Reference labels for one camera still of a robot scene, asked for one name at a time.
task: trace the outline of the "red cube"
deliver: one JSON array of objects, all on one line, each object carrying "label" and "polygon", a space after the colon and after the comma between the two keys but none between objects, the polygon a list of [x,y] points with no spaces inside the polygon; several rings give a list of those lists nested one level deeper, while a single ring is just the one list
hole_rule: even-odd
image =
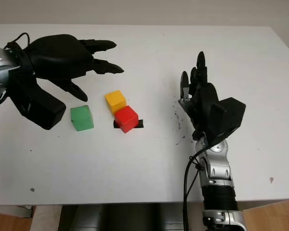
[{"label": "red cube", "polygon": [[130,106],[126,106],[115,113],[115,121],[126,133],[138,125],[138,115]]}]

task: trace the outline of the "white table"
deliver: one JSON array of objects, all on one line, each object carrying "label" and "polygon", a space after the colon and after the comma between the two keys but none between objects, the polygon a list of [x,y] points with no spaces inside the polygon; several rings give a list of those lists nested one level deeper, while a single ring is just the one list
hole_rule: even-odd
[{"label": "white table", "polygon": [[[242,126],[227,139],[236,199],[289,199],[289,49],[272,29],[0,25],[0,47],[24,31],[32,41],[60,33],[112,40],[118,46],[95,57],[125,72],[75,80],[89,97],[91,130],[76,132],[70,122],[69,109],[86,103],[47,81],[39,83],[67,105],[52,130],[22,117],[9,99],[0,106],[0,205],[182,201],[195,142],[177,100],[181,73],[200,51],[219,98],[247,105]],[[144,129],[113,129],[104,95],[118,89]],[[190,200],[202,200],[198,182]]]}]

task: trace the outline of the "cube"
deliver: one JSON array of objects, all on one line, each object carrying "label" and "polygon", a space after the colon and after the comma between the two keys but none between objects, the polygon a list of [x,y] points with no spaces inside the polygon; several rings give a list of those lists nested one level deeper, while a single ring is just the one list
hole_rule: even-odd
[{"label": "cube", "polygon": [[115,113],[115,121],[126,133],[138,125],[138,115],[130,106],[126,106]]},{"label": "cube", "polygon": [[71,108],[71,120],[77,131],[94,127],[92,114],[88,105]]},{"label": "cube", "polygon": [[117,111],[126,106],[126,100],[119,90],[107,94],[105,98],[112,114],[115,114]]}]

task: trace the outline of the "wooden floor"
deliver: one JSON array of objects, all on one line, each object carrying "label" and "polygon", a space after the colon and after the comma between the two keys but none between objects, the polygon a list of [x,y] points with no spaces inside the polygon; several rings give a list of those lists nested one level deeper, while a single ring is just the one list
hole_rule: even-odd
[{"label": "wooden floor", "polygon": [[[289,231],[289,201],[244,211],[249,231]],[[29,231],[31,218],[0,215],[0,231]]]},{"label": "wooden floor", "polygon": [[289,201],[244,211],[249,231],[289,231]]},{"label": "wooden floor", "polygon": [[29,231],[32,218],[0,215],[0,231]]}]

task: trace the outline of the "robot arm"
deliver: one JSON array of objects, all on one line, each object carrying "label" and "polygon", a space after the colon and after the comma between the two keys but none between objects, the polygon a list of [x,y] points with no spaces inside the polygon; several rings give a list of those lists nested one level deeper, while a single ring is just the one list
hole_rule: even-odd
[{"label": "robot arm", "polygon": [[219,101],[215,87],[207,81],[204,53],[197,58],[190,83],[186,72],[181,76],[179,104],[196,129],[196,154],[190,158],[184,177],[184,229],[187,218],[186,183],[189,167],[198,157],[200,184],[204,197],[203,223],[209,231],[247,231],[244,217],[238,211],[231,169],[227,160],[226,138],[240,127],[245,104],[234,98]]},{"label": "robot arm", "polygon": [[[21,49],[16,41],[27,35],[28,46]],[[0,48],[0,104],[10,97],[18,111],[44,129],[51,129],[62,118],[66,106],[44,91],[37,78],[47,79],[76,98],[87,95],[72,82],[73,78],[94,70],[98,74],[122,73],[123,69],[92,54],[116,44],[107,40],[77,40],[71,35],[53,35],[30,43],[27,33]]]}]

